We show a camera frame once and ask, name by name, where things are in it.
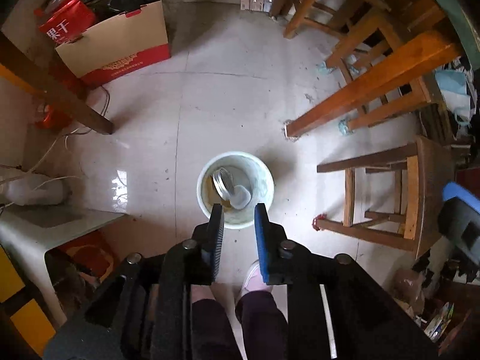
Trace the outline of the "round metal tin lid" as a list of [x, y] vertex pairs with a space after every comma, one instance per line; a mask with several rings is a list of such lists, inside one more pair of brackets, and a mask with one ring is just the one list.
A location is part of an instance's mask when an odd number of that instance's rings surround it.
[[233, 177], [230, 172], [224, 167], [220, 167], [211, 174], [211, 178], [220, 198], [229, 201], [234, 194]]

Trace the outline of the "brown cardboard box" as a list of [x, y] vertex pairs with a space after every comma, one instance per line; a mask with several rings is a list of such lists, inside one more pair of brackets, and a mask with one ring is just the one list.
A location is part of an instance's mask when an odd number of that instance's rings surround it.
[[206, 206], [221, 204], [224, 208], [231, 208], [230, 202], [223, 200], [216, 191], [212, 177], [210, 175], [207, 176], [203, 182], [203, 201]]

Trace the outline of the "white trash bucket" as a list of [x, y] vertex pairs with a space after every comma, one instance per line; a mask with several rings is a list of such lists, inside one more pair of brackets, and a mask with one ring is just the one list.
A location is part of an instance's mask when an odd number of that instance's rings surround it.
[[253, 225], [256, 205], [267, 209], [274, 198], [274, 182], [268, 167], [256, 156], [230, 151], [212, 158], [197, 180], [197, 201], [202, 213], [209, 217], [219, 204], [224, 213], [224, 226], [240, 230]]

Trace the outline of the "white plastic stool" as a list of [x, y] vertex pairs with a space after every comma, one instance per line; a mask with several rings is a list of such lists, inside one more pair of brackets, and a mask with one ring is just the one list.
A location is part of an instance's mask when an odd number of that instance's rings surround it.
[[1, 246], [40, 290], [55, 328], [67, 317], [51, 283], [45, 254], [123, 216], [70, 205], [12, 205], [2, 212]]

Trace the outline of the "wooden stool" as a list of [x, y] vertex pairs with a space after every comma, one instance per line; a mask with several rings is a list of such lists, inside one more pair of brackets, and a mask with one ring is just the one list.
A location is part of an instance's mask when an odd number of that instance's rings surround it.
[[417, 136], [398, 148], [321, 163], [321, 175], [344, 176], [343, 217], [321, 214], [320, 230], [422, 256], [441, 237], [442, 191], [455, 178], [452, 151]]

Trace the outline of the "light blue paper bag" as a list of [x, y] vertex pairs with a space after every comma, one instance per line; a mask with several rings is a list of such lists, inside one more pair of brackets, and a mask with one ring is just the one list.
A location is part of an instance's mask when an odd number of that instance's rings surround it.
[[467, 78], [464, 72], [445, 69], [434, 73], [448, 111], [460, 122], [466, 123], [470, 116], [470, 96], [467, 94]]

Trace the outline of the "wooden table leg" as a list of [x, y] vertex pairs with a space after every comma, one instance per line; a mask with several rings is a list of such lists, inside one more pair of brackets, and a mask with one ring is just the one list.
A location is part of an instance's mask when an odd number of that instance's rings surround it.
[[461, 43], [453, 37], [438, 30], [421, 33], [393, 51], [368, 72], [286, 124], [286, 136], [300, 137], [396, 87], [406, 85], [449, 63], [462, 54]]

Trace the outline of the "red white cardboard box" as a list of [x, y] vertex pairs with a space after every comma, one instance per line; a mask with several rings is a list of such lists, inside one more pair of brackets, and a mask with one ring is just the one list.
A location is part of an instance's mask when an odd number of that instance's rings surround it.
[[56, 47], [68, 69], [90, 88], [171, 57], [160, 0], [106, 19]]

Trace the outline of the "red gift tin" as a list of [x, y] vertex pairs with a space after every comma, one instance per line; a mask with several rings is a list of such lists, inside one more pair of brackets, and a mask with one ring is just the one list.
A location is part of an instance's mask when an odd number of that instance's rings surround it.
[[95, 13], [81, 0], [52, 0], [45, 15], [38, 29], [56, 45], [75, 41], [97, 21]]

